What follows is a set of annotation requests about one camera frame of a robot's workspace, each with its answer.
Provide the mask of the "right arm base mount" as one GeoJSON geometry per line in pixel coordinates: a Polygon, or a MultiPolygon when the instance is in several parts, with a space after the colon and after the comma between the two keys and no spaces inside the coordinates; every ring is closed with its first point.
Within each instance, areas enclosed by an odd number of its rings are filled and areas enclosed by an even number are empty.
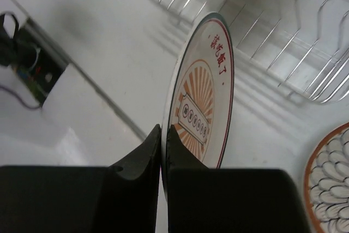
{"type": "Polygon", "coordinates": [[[41,108],[68,66],[25,26],[11,11],[1,13],[1,67],[11,68],[28,88],[38,105],[27,104],[15,91],[1,86],[29,110],[41,108]]]}

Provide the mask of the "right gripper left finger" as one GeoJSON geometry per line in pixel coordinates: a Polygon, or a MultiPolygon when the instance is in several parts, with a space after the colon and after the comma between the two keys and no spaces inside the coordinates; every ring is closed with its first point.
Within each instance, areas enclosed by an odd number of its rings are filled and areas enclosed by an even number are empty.
{"type": "Polygon", "coordinates": [[[110,166],[1,167],[1,232],[154,232],[161,128],[110,166]]]}

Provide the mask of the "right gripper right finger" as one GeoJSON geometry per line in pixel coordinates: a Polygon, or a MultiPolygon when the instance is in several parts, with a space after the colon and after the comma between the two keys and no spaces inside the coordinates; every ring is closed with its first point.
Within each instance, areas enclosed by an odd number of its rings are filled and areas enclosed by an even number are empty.
{"type": "Polygon", "coordinates": [[[167,133],[169,232],[310,232],[292,178],[280,169],[210,169],[167,133]]]}

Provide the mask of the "wire dish rack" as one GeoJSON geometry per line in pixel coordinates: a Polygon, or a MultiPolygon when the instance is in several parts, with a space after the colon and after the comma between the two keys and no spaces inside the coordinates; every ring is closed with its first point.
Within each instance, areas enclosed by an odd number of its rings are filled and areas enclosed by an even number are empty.
{"type": "Polygon", "coordinates": [[[348,97],[348,0],[150,0],[192,26],[210,11],[226,20],[236,54],[305,99],[348,97]]]}

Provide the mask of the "orange floral rim plate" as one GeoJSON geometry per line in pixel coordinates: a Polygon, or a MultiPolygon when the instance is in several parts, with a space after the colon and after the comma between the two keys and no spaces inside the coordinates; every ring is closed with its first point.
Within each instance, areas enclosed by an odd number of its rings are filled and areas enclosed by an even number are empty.
{"type": "Polygon", "coordinates": [[[304,170],[303,200],[316,232],[348,232],[348,123],[314,148],[304,170]]]}

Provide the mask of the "red sunburst printed plate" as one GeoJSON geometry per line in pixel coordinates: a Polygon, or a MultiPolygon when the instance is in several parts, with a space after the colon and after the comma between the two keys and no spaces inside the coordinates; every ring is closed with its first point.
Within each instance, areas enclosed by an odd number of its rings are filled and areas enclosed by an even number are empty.
{"type": "Polygon", "coordinates": [[[182,48],[167,93],[161,131],[161,174],[167,189],[168,139],[174,127],[181,143],[203,165],[219,168],[231,125],[234,53],[223,16],[206,14],[182,48]]]}

